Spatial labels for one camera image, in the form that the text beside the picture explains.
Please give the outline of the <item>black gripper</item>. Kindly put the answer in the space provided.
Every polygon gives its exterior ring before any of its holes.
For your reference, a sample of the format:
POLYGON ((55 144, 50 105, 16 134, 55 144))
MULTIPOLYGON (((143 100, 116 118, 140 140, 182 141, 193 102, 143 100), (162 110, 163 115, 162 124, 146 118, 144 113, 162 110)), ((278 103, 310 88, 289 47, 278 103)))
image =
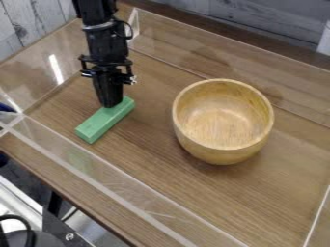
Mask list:
POLYGON ((99 102, 104 108, 115 107, 123 101, 123 84, 136 83, 132 61, 128 59, 128 40, 132 28, 120 19, 111 19, 98 25, 84 25, 90 54, 82 55, 82 75, 92 78, 99 102))

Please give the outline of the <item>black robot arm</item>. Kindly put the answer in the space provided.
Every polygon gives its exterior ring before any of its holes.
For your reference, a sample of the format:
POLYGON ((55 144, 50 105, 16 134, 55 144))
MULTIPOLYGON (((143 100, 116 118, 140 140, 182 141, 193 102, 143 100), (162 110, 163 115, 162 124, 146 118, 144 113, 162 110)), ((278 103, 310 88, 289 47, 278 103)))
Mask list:
POLYGON ((82 76, 92 80, 99 102, 112 108, 124 98, 124 85, 134 84, 132 61, 128 58, 130 24, 116 17, 116 0, 72 0, 83 21, 88 54, 82 54, 82 76))

